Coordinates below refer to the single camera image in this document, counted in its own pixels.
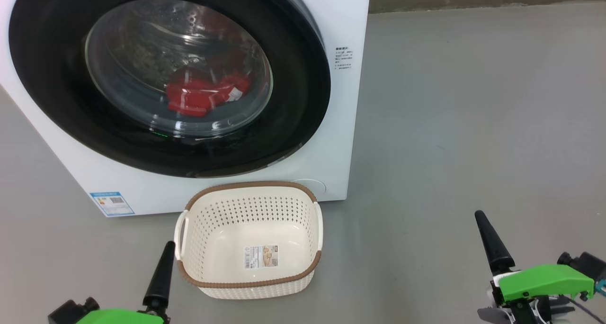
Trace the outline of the cream laundry basket brown rim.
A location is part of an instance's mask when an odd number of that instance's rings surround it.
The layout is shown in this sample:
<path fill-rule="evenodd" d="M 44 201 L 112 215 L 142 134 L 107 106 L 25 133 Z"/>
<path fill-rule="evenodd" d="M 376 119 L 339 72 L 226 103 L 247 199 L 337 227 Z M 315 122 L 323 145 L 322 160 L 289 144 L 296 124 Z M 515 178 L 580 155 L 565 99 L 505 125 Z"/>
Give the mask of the cream laundry basket brown rim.
<path fill-rule="evenodd" d="M 175 262 L 188 283 L 217 299 L 252 300 L 303 291 L 324 244 L 322 210 L 295 182 L 238 182 L 204 189 L 175 225 Z M 279 266 L 244 269 L 244 248 L 278 245 Z"/>

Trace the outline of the small printed text warning label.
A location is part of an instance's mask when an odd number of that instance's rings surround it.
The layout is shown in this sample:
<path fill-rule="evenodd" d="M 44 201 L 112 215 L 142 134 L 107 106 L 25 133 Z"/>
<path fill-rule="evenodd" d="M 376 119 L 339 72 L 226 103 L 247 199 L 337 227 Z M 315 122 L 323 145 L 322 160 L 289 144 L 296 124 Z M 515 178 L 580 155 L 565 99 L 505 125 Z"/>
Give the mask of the small printed text warning label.
<path fill-rule="evenodd" d="M 334 69 L 346 70 L 353 67 L 354 50 L 350 47 L 336 47 L 334 56 Z"/>

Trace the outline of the round white filter cover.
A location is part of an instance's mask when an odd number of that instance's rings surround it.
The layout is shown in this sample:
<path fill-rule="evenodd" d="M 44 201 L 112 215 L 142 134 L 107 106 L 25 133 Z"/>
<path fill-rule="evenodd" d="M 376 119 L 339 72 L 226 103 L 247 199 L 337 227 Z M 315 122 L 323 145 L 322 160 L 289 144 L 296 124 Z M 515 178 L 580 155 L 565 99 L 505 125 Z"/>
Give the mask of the round white filter cover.
<path fill-rule="evenodd" d="M 296 179 L 292 180 L 292 182 L 307 188 L 315 196 L 318 202 L 324 200 L 323 196 L 327 190 L 327 187 L 323 182 L 314 179 Z"/>

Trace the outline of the white front-load washing machine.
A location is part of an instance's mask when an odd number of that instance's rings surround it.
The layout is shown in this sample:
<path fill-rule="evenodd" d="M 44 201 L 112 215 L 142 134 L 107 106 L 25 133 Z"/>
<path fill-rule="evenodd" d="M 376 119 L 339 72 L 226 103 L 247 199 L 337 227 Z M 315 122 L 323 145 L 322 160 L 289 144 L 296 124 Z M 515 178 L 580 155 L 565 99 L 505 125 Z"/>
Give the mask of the white front-load washing machine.
<path fill-rule="evenodd" d="M 0 0 L 0 87 L 107 217 L 347 197 L 369 0 Z"/>

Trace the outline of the washing machine glass door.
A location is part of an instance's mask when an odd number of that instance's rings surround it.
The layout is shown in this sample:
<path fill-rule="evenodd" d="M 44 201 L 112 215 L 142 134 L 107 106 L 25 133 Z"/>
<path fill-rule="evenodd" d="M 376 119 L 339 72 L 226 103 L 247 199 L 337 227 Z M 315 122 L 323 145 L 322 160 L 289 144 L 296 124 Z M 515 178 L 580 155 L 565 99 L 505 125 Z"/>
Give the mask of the washing machine glass door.
<path fill-rule="evenodd" d="M 219 137 L 174 137 L 145 127 L 95 86 L 85 40 L 112 9 L 134 0 L 9 0 L 7 47 L 17 87 L 76 142 L 126 166 L 189 179 L 262 169 L 301 148 L 330 100 L 320 31 L 297 0 L 184 0 L 234 20 L 271 65 L 273 92 L 248 125 Z"/>

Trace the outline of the product label sticker with barcode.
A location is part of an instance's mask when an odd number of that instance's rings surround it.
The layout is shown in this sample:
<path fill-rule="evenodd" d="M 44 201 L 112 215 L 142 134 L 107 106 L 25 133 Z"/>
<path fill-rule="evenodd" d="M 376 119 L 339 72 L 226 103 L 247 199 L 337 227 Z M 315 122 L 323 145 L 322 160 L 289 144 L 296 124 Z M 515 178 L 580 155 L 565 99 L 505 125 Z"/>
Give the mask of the product label sticker with barcode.
<path fill-rule="evenodd" d="M 279 266 L 278 245 L 257 245 L 244 248 L 244 269 L 258 270 Z"/>

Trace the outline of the blue energy label sticker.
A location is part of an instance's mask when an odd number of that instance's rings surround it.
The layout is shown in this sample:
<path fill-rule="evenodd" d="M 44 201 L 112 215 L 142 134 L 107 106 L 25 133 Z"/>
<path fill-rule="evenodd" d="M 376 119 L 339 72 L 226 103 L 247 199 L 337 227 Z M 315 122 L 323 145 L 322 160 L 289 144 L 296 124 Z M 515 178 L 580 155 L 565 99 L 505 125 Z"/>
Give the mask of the blue energy label sticker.
<path fill-rule="evenodd" d="M 97 192 L 89 195 L 107 217 L 135 215 L 134 210 L 120 192 Z"/>

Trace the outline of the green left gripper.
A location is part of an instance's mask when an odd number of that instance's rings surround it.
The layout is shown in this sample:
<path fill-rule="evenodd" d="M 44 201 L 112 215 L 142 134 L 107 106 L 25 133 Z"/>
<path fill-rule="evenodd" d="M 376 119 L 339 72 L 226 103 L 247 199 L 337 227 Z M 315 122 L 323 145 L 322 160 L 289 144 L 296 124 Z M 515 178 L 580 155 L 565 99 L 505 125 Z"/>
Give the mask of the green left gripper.
<path fill-rule="evenodd" d="M 173 241 L 165 244 L 143 297 L 145 310 L 95 310 L 85 315 L 85 324 L 169 324 L 169 318 L 161 315 L 166 315 L 169 306 L 175 247 L 176 244 Z"/>

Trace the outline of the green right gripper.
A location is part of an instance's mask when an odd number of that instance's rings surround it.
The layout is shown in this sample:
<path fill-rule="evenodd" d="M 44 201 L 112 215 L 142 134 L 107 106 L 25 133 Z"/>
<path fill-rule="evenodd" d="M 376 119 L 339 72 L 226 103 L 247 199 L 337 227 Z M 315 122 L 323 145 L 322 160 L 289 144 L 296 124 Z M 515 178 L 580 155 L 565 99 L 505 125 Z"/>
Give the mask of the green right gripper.
<path fill-rule="evenodd" d="M 551 324 L 552 300 L 592 299 L 595 282 L 565 264 L 541 264 L 511 271 L 515 260 L 482 210 L 475 212 L 485 255 L 493 275 L 488 290 L 490 306 L 478 309 L 489 324 Z"/>

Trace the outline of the red garment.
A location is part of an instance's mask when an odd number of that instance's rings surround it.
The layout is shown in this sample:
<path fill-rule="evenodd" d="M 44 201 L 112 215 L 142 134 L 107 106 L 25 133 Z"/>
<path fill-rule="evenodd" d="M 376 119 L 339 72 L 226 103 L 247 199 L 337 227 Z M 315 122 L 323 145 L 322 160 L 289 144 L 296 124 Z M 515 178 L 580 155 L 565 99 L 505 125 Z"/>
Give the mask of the red garment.
<path fill-rule="evenodd" d="M 205 117 L 228 102 L 238 101 L 251 88 L 248 74 L 235 71 L 217 78 L 193 67 L 175 71 L 165 86 L 167 108 L 190 117 Z"/>

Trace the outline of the stainless steel washing machine drum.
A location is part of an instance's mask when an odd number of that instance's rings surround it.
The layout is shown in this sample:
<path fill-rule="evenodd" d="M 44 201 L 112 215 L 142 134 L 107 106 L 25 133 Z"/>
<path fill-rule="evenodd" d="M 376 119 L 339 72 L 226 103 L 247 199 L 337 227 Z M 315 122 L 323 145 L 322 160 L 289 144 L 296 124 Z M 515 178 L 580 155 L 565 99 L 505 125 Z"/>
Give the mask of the stainless steel washing machine drum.
<path fill-rule="evenodd" d="M 184 0 L 134 0 L 102 16 L 85 40 L 85 62 L 102 95 L 152 131 L 219 137 L 251 123 L 270 101 L 274 78 L 266 54 L 234 20 Z M 182 67 L 217 78 L 235 71 L 249 92 L 205 117 L 171 112 L 165 86 Z"/>

